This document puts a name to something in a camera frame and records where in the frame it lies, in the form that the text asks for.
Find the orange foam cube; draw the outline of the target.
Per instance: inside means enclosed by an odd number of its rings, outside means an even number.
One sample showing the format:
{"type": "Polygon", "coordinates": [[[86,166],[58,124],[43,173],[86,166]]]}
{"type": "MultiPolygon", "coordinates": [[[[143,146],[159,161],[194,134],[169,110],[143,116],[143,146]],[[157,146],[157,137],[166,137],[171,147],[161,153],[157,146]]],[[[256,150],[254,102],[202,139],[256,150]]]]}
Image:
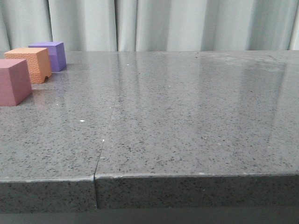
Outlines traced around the orange foam cube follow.
{"type": "Polygon", "coordinates": [[[51,76],[49,51],[47,48],[16,48],[4,53],[5,59],[26,59],[30,82],[41,84],[51,76]]]}

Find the grey pleated curtain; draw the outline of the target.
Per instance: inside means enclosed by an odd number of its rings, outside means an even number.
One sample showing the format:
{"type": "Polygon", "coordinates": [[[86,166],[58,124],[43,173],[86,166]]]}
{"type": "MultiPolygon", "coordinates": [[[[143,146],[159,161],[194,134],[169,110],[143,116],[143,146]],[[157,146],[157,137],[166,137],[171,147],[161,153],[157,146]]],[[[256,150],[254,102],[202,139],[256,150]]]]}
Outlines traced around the grey pleated curtain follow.
{"type": "Polygon", "coordinates": [[[0,48],[297,50],[296,0],[3,0],[0,48]]]}

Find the purple foam cube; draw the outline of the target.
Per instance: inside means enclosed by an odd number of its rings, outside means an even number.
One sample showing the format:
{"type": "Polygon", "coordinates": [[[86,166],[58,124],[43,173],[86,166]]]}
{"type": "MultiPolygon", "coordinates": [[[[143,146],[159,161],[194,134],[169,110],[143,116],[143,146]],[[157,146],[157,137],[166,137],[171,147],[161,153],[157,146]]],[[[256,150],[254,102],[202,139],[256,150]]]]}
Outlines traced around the purple foam cube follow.
{"type": "Polygon", "coordinates": [[[49,52],[51,70],[59,72],[66,67],[66,57],[63,42],[36,42],[29,48],[47,48],[49,52]]]}

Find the red foam cube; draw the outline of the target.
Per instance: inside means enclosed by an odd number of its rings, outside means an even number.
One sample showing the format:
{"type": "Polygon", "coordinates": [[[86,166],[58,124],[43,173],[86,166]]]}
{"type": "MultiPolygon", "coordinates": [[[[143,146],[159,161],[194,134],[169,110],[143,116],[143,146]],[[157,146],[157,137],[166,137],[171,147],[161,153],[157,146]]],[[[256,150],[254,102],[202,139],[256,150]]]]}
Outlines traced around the red foam cube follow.
{"type": "Polygon", "coordinates": [[[16,106],[32,93],[25,59],[0,60],[0,105],[16,106]]]}

